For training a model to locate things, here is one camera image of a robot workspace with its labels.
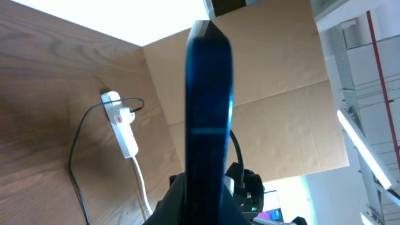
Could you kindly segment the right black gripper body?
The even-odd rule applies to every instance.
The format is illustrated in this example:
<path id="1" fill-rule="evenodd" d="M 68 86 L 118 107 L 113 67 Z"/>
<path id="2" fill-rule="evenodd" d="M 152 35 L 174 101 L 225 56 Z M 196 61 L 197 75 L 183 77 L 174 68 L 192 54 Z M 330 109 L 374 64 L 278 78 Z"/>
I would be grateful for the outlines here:
<path id="1" fill-rule="evenodd" d="M 264 207 L 264 186 L 260 175 L 233 162 L 226 171 L 226 177 L 233 180 L 234 202 L 244 217 L 253 221 Z"/>

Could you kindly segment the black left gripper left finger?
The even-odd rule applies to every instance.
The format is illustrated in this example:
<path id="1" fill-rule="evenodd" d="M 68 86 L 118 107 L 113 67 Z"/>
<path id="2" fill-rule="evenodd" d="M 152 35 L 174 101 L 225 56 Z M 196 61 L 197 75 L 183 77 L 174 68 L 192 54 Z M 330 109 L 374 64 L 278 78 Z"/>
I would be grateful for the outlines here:
<path id="1" fill-rule="evenodd" d="M 143 225 L 178 225 L 183 211 L 185 173 L 172 176 L 174 181 L 153 214 Z"/>

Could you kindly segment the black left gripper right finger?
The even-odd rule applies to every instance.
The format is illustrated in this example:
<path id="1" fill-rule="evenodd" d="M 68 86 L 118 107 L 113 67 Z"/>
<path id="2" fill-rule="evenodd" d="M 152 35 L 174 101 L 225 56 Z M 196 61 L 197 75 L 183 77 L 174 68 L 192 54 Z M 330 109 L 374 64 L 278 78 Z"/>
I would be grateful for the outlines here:
<path id="1" fill-rule="evenodd" d="M 220 225 L 250 225 L 235 204 L 229 189 L 224 185 L 220 209 Z"/>

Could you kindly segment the blue Samsung Galaxy smartphone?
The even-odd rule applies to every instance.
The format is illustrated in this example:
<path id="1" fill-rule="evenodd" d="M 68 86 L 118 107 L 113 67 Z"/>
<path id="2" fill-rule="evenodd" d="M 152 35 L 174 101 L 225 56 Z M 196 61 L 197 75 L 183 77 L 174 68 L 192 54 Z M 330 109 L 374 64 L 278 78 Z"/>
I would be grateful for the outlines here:
<path id="1" fill-rule="evenodd" d="M 185 68 L 184 224 L 219 224 L 232 111 L 230 42 L 212 21 L 196 21 Z"/>

